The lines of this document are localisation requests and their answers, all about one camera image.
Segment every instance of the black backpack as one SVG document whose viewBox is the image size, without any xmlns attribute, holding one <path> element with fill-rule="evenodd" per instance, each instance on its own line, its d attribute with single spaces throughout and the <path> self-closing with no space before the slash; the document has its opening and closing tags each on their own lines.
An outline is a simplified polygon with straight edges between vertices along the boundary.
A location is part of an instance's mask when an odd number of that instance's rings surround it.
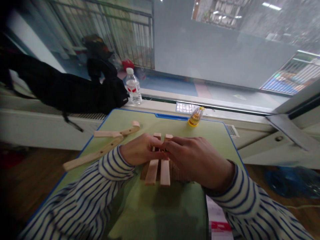
<svg viewBox="0 0 320 240">
<path fill-rule="evenodd" d="M 128 102 L 123 81 L 117 77 L 116 68 L 109 62 L 88 59 L 90 81 L 72 74 L 61 73 L 28 55 L 8 54 L 2 55 L 1 58 L 7 76 L 10 76 L 9 69 L 16 71 L 19 78 L 26 82 L 41 102 L 61 110 L 65 121 L 80 131 L 83 130 L 69 121 L 67 113 L 109 114 L 112 109 Z M 102 84 L 101 72 L 105 77 Z M 10 77 L 5 77 L 1 81 L 15 91 Z"/>
</svg>

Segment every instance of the wooden stick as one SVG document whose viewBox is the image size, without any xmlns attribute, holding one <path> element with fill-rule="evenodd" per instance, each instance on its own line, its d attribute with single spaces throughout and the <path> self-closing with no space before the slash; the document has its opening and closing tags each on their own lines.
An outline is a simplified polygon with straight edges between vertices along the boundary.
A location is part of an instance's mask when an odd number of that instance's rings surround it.
<svg viewBox="0 0 320 240">
<path fill-rule="evenodd" d="M 70 171 L 71 169 L 79 167 L 85 163 L 92 162 L 94 160 L 97 160 L 97 159 L 103 157 L 110 150 L 112 150 L 115 146 L 117 146 L 119 143 L 121 143 L 123 140 L 123 136 L 118 132 L 114 133 L 113 137 L 114 137 L 114 140 L 111 143 L 109 143 L 108 145 L 106 145 L 105 147 L 103 147 L 100 151 L 90 153 L 86 156 L 76 158 L 72 161 L 66 162 L 65 164 L 63 164 L 63 168 L 66 171 Z"/>
<path fill-rule="evenodd" d="M 161 140 L 161 133 L 154 133 L 153 136 Z M 153 151 L 158 151 L 158 150 L 159 150 L 158 148 L 155 149 L 155 147 L 153 147 Z M 159 159 L 154 159 L 150 161 L 146 179 L 144 181 L 146 186 L 154 185 L 156 183 L 158 164 L 159 164 Z"/>
<path fill-rule="evenodd" d="M 168 141 L 171 138 L 173 138 L 171 134 L 166 134 L 164 141 Z M 164 159 L 161 160 L 160 185 L 163 187 L 170 187 L 169 161 Z"/>
<path fill-rule="evenodd" d="M 140 124 L 138 121 L 132 122 L 132 128 L 123 131 L 94 131 L 94 137 L 112 137 L 115 133 L 120 133 L 122 136 L 127 136 L 131 133 L 135 133 L 140 130 Z"/>
</svg>

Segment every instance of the striped sleeve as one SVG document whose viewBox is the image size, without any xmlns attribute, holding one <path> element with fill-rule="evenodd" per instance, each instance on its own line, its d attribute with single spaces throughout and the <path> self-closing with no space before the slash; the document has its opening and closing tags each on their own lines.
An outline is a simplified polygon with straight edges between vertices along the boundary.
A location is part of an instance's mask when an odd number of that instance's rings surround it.
<svg viewBox="0 0 320 240">
<path fill-rule="evenodd" d="M 20 239 L 101 239 L 111 214 L 109 205 L 134 167 L 120 146 L 90 165 L 40 209 Z"/>
<path fill-rule="evenodd" d="M 287 208 L 237 165 L 228 190 L 211 198 L 223 208 L 235 239 L 313 239 Z"/>
</svg>

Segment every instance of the green desk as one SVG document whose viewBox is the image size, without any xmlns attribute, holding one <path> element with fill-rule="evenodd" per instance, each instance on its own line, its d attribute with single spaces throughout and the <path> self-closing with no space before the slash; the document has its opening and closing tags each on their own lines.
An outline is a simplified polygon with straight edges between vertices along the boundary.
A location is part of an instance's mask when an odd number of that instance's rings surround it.
<svg viewBox="0 0 320 240">
<path fill-rule="evenodd" d="M 129 135 L 122 144 L 143 133 L 155 132 L 180 137 L 204 137 L 225 158 L 243 169 L 241 158 L 223 122 L 201 120 L 197 127 L 188 125 L 187 117 L 146 113 L 123 109 L 113 110 L 99 127 L 104 131 L 121 131 L 131 127 L 133 120 L 141 129 Z M 100 150 L 111 138 L 91 138 L 80 156 Z M 75 181 L 88 166 L 83 165 L 66 173 L 52 194 Z M 169 188 L 145 186 L 137 175 L 119 191 L 112 203 L 112 216 L 103 239 L 205 239 L 207 209 L 204 192 L 197 183 L 172 182 Z"/>
</svg>

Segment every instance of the glass pane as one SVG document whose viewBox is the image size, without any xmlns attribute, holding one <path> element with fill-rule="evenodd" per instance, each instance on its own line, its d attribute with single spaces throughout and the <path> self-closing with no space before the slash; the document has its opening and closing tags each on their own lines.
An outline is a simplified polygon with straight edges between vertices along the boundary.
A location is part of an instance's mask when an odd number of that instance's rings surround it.
<svg viewBox="0 0 320 240">
<path fill-rule="evenodd" d="M 320 78 L 317 1 L 26 0 L 17 14 L 42 61 L 87 79 L 88 58 L 121 78 L 132 64 L 146 96 L 270 113 Z"/>
</svg>

